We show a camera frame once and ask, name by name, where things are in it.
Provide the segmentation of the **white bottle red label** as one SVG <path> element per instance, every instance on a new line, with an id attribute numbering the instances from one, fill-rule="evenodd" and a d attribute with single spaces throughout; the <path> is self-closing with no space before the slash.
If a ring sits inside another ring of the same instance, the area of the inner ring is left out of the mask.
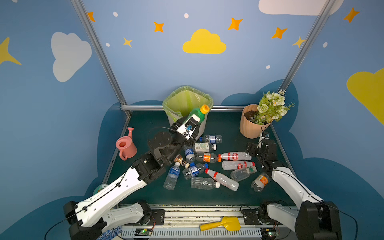
<path id="1" fill-rule="evenodd" d="M 222 168 L 223 170 L 226 170 L 226 171 L 238 170 L 238 169 L 248 168 L 252 166 L 255 166 L 255 163 L 250 161 L 223 161 L 222 162 Z"/>
<path id="2" fill-rule="evenodd" d="M 219 154 L 218 161 L 251 161 L 252 157 L 244 152 L 228 152 Z"/>

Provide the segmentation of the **green bottle yellow cap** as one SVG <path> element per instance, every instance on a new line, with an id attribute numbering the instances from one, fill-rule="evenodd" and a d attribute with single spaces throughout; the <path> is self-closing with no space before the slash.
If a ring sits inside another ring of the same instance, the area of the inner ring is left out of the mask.
<path id="1" fill-rule="evenodd" d="M 210 111 L 210 107 L 208 105 L 202 105 L 199 108 L 195 108 L 191 110 L 189 117 L 196 116 L 197 118 L 200 119 L 199 124 L 201 124 L 205 120 L 206 115 L 209 111 Z"/>

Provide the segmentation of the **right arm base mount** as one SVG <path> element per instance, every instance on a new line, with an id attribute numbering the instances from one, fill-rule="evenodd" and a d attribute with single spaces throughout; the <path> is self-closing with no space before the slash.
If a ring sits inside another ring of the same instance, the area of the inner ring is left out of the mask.
<path id="1" fill-rule="evenodd" d="M 265 209 L 242 209 L 241 213 L 244 217 L 246 225 L 274 225 L 280 224 L 268 216 L 267 210 Z"/>

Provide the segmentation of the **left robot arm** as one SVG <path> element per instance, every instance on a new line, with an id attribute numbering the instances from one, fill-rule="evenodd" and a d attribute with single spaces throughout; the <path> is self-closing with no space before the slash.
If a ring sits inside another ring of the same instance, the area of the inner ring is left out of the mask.
<path id="1" fill-rule="evenodd" d="M 82 202 L 64 206 L 72 240 L 96 240 L 102 233 L 125 224 L 144 224 L 152 215 L 148 203 L 139 201 L 116 208 L 122 200 L 163 175 L 183 146 L 198 137 L 202 119 L 184 117 L 167 132 L 158 132 L 148 140 L 149 151 L 134 161 L 128 170 L 106 188 Z"/>

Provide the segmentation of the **brown coffee bottle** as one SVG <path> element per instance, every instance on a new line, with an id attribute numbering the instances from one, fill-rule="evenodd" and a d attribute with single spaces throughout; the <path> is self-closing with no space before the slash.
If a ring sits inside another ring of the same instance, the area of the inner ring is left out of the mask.
<path id="1" fill-rule="evenodd" d="M 174 162 L 180 163 L 180 165 L 184 168 L 188 168 L 190 166 L 190 164 L 186 160 L 184 160 L 184 158 L 180 154 L 175 157 Z"/>

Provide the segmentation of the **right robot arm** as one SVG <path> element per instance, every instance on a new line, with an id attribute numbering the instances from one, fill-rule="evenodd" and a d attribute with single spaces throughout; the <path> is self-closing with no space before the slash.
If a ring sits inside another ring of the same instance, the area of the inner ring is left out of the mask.
<path id="1" fill-rule="evenodd" d="M 257 144 L 248 143 L 246 153 L 258 159 L 267 177 L 280 185 L 298 208 L 295 211 L 278 203 L 265 202 L 258 209 L 260 223 L 280 223 L 294 232 L 299 240 L 342 239 L 336 205 L 310 191 L 277 160 L 277 145 L 273 140 L 261 137 Z"/>

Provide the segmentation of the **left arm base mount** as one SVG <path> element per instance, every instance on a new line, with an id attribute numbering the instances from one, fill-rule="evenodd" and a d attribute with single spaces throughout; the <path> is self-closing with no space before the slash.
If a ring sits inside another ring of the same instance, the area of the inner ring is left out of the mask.
<path id="1" fill-rule="evenodd" d="M 165 221 L 165 210 L 150 210 L 144 211 L 143 218 L 139 221 L 142 226 L 163 226 Z"/>

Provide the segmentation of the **white bottle red cap diagonal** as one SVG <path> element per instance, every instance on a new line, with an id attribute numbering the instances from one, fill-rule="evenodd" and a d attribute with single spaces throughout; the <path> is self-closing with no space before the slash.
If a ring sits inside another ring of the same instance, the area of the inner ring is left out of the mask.
<path id="1" fill-rule="evenodd" d="M 216 172 L 210 169 L 205 169 L 205 173 L 208 174 L 213 180 L 220 183 L 220 185 L 225 186 L 234 192 L 236 192 L 239 188 L 238 182 L 236 182 L 235 180 L 232 180 L 231 178 L 219 172 Z"/>

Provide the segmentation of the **clear bottle green cap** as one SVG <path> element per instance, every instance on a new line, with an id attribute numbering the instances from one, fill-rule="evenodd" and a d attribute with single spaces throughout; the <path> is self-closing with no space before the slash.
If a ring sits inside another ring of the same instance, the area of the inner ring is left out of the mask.
<path id="1" fill-rule="evenodd" d="M 255 166 L 247 167 L 247 168 L 242 168 L 235 170 L 231 172 L 230 177 L 232 180 L 236 182 L 240 182 L 242 180 L 247 179 L 250 177 L 252 174 L 257 172 L 257 168 Z"/>

